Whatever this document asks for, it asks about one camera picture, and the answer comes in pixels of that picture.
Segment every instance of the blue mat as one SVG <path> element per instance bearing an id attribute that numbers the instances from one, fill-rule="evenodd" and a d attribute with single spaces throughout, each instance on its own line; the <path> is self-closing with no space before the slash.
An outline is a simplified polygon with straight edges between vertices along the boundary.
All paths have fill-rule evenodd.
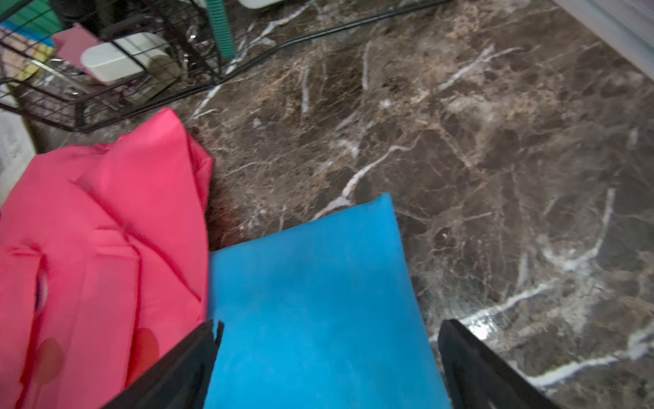
<path id="1" fill-rule="evenodd" d="M 390 196 L 211 254 L 206 409 L 450 408 Z"/>

